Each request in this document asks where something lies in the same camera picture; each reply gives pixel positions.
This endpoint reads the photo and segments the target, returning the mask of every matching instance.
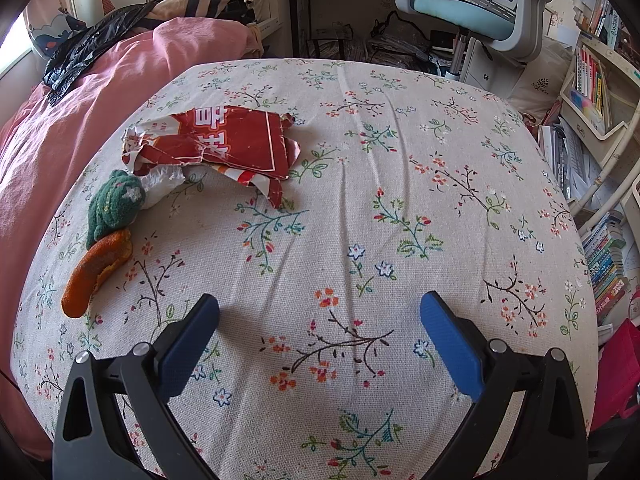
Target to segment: book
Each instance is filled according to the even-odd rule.
[[[591,13],[591,19],[589,20],[589,25],[587,30],[593,34],[596,26],[598,25],[598,21],[600,20],[600,15],[602,13],[602,7],[604,6],[604,0],[596,0],[593,6],[593,12]]]
[[[612,275],[623,277],[625,275],[625,271],[622,266],[610,264],[609,266],[600,270],[599,275],[597,275],[597,277],[595,277],[592,281],[593,286],[596,286],[599,289],[602,283],[608,281],[609,277]]]
[[[624,285],[626,285],[628,283],[628,279],[626,279],[624,276],[621,278],[616,278],[615,280],[613,280],[610,285],[607,287],[607,289],[604,291],[603,294],[601,294],[597,299],[596,299],[596,309],[598,307],[599,304],[603,303],[603,300],[607,297],[613,297],[615,296],[619,291],[620,288],[622,288]]]
[[[593,289],[593,297],[596,299],[596,303],[599,303],[600,300],[606,295],[609,291],[610,287],[614,283],[615,280],[620,278],[615,272],[609,272],[604,279],[597,285],[597,288]]]
[[[620,292],[622,288],[625,288],[627,284],[628,284],[628,279],[626,279],[624,276],[613,280],[611,284],[607,287],[607,289],[604,291],[604,293],[601,294],[596,299],[596,313],[598,312],[598,306],[602,306],[603,304],[610,303],[611,300]]]
[[[589,50],[587,47],[582,47],[591,54],[591,57],[593,57],[594,61],[596,62],[598,73],[600,74],[600,78],[602,79],[602,115],[604,117],[605,130],[608,132],[613,124],[611,120],[611,108],[609,104],[609,89],[607,87],[607,77],[598,56],[595,56],[593,52],[591,52],[591,50]]]
[[[618,29],[620,28],[620,16],[613,9],[611,13],[611,29],[609,31],[609,35],[607,36],[607,46],[613,50],[618,43]]]
[[[616,280],[621,278],[624,278],[624,273],[618,273],[615,269],[611,269],[604,278],[600,280],[600,283],[597,285],[598,288],[593,294],[596,298],[596,303],[604,297],[613,284],[615,284]]]
[[[614,217],[611,214],[605,215],[603,218],[604,221],[601,220],[592,231],[591,236],[582,243],[587,259],[590,259],[594,249],[607,234],[622,236],[622,231],[618,227],[620,222],[622,222],[622,218],[618,218],[620,217]]]
[[[600,72],[598,72],[596,82],[596,109],[602,113],[602,76]]]
[[[554,155],[553,155],[553,143],[552,143],[551,137],[552,137],[551,126],[542,126],[542,142],[545,148],[545,160],[546,160],[546,163],[549,165],[549,169],[552,170],[552,173],[553,173],[552,165],[554,163]]]
[[[598,87],[598,71],[596,70],[596,62],[593,57],[589,56],[589,64],[591,67],[591,101],[596,102],[596,88]]]
[[[589,92],[589,68],[587,66],[587,51],[582,49],[582,88],[586,93],[583,93],[587,97]]]
[[[590,262],[593,261],[596,257],[596,254],[603,249],[604,245],[606,245],[607,242],[613,239],[618,240],[619,238],[622,238],[622,242],[624,242],[622,233],[620,233],[619,230],[618,232],[615,231],[613,226],[601,229],[598,235],[584,246],[584,254],[587,257],[587,260]],[[617,242],[614,244],[614,247],[618,247],[619,249],[621,249],[622,247],[624,247],[624,243],[622,244],[622,247],[619,247]]]
[[[575,49],[575,89],[582,93],[582,57],[580,54],[580,47]]]
[[[599,258],[602,254],[608,253],[612,248],[622,248],[626,244],[625,239],[622,238],[603,238],[600,242],[600,245],[597,247],[597,250],[592,254],[591,257],[587,257],[587,263],[590,264],[597,258]]]
[[[617,280],[610,291],[596,304],[596,318],[598,323],[602,322],[615,304],[624,297],[627,285],[628,279],[622,278]]]
[[[587,63],[587,78],[589,79],[586,97],[589,101],[593,101],[593,61],[591,60],[591,55],[587,51],[585,51],[584,56]]]
[[[604,24],[607,21],[607,17],[609,15],[609,11],[611,10],[611,4],[609,3],[608,0],[604,0],[605,4],[602,7],[602,13],[600,14],[600,19],[598,20],[598,26],[596,27],[596,30],[594,32],[594,34],[596,36],[600,36],[600,34],[602,34],[602,29],[604,28]]]
[[[601,269],[603,265],[606,264],[606,260],[611,258],[612,263],[622,264],[622,253],[617,254],[613,253],[614,249],[610,251],[606,251],[602,254],[597,260],[593,260],[589,263],[589,272],[595,272],[598,269]]]

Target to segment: office chair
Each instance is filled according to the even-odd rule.
[[[542,15],[551,0],[396,0],[409,14],[428,14],[460,28],[450,73],[457,75],[468,36],[521,62],[542,49]]]

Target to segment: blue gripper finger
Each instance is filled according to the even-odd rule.
[[[164,402],[182,393],[219,322],[218,300],[203,294],[182,321],[171,323],[158,336],[154,346],[169,342],[158,361],[158,395]]]
[[[478,402],[484,390],[481,357],[437,292],[422,297],[420,320],[460,392]]]

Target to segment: stacked books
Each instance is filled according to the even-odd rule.
[[[626,244],[620,230],[622,218],[619,211],[609,211],[591,235],[582,242],[596,298],[598,324],[625,295],[629,283],[625,277],[620,250]]]
[[[600,60],[583,45],[576,47],[575,89],[586,97],[604,118],[606,131],[611,128],[609,93]]]
[[[609,0],[596,0],[591,15],[585,16],[579,11],[575,21],[582,30],[593,34],[609,48],[614,49],[617,46],[620,16]]]

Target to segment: crumpled plastic bag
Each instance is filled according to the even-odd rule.
[[[181,166],[156,166],[140,177],[146,198],[142,209],[149,209],[160,202],[186,180]]]
[[[122,161],[135,176],[157,166],[210,164],[217,172],[255,186],[278,209],[280,181],[300,154],[284,136],[294,118],[238,106],[194,108],[129,128],[123,135]]]

